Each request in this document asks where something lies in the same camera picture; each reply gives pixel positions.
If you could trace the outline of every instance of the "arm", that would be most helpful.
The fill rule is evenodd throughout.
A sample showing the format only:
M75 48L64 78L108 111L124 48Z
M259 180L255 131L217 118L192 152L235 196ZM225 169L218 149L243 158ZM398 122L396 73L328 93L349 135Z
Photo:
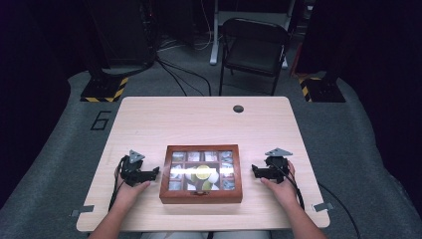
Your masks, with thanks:
M292 175L295 175L295 168L289 162L289 169ZM284 180L282 183L277 184L262 177L261 182L264 183L273 194L276 199L285 209L289 221L292 225L292 230L297 239L319 239L326 238L314 222L308 217L301 206L298 203L296 190L288 180Z
M149 184L149 181L145 181L135 187L131 187L126 183L122 183L121 188L118 190L114 205L89 238L117 238L121 223L136 201L137 195L145 190Z

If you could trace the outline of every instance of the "round black object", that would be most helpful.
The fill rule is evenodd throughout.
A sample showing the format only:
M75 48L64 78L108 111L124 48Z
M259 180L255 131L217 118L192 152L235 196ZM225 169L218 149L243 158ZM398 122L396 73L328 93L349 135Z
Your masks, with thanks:
M242 113L242 112L243 112L243 110L244 110L244 108L243 108L242 106L234 106L234 107L233 107L233 111L234 111L235 113Z

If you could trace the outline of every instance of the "chair leg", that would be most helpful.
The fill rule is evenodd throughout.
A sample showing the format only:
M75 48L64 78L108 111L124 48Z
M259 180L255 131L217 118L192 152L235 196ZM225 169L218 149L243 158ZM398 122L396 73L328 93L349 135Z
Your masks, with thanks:
M278 73L276 77L274 78L273 89L271 90L271 96L273 96L274 93L276 92L277 83L279 82L279 76L280 76L280 73Z
M224 65L221 63L221 72L220 72L220 89L218 91L218 96L221 97L221 92L223 90L223 77L224 77Z

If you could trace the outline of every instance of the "yellow and black striped tape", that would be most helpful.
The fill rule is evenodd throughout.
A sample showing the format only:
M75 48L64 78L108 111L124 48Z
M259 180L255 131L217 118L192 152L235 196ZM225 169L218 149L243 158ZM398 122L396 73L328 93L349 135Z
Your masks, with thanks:
M121 94L123 94L124 87L126 86L128 78L121 80L120 85L118 86L117 91L115 92L112 98L81 98L81 102L117 102L120 99Z
M306 79L311 79L311 80L316 80L316 81L320 80L320 78L306 78ZM304 80L305 78L299 78L299 83L301 84L302 93L304 94L305 101L312 102L313 99L311 99L310 92L308 91L307 85L305 85Z

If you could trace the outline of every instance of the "black stand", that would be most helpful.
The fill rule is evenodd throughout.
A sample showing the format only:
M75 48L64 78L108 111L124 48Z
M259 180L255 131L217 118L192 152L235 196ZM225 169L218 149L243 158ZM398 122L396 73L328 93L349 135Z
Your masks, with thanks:
M101 69L89 70L91 79L81 93L81 101L90 102L91 100L94 100L96 102L116 102L125 86L125 79L141 73L151 66L152 63L144 64L138 70L116 75L107 74Z
M336 81L354 51L356 43L360 40L362 29L366 26L366 22L370 20L371 15L369 13L371 13L370 10L373 9L373 6L366 2L364 1L359 5L359 11L354 12L356 17L352 18L354 21L347 27L325 76L320 81L305 79L302 82L303 88L308 89L310 102L345 103L345 98Z
M81 59L90 72L91 79L81 93L82 102L115 102L119 99L122 89L125 85L125 79L129 76L141 73L153 65L144 63L138 70L131 71L124 74L108 74L103 71L103 68L97 60L96 53L93 50L93 44L89 38L89 31L86 27L87 23L80 16L80 12L84 12L85 5L79 6L77 9L74 4L68 4L66 10L68 23L70 27L70 35L73 38L75 47L77 48Z

